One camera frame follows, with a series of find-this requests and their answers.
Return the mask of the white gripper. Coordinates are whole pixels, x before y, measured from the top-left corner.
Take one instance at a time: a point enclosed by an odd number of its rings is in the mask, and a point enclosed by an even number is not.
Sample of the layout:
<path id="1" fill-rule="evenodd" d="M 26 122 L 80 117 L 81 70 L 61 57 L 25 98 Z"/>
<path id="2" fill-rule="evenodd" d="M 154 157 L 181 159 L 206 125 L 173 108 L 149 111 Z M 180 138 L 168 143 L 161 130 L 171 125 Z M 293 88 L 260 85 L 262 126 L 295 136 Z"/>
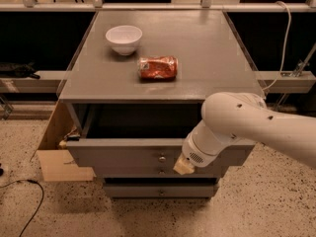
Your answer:
<path id="1" fill-rule="evenodd" d="M 180 175 L 192 174 L 196 167 L 206 167 L 219 154 L 219 142 L 213 137 L 196 135 L 192 132 L 185 139 L 182 153 L 173 170 Z"/>

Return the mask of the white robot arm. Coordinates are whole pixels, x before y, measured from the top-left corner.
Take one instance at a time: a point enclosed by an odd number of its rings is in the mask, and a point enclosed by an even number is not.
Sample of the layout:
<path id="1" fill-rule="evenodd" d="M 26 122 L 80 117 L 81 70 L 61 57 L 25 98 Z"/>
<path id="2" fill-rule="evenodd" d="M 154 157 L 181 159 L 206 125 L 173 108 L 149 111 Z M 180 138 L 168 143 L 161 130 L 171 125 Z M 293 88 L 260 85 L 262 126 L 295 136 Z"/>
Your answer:
<path id="1" fill-rule="evenodd" d="M 271 111 L 251 93 L 221 92 L 201 106 L 201 121 L 188 134 L 174 165 L 181 174 L 212 163 L 225 148 L 248 139 L 316 168 L 316 118 Z"/>

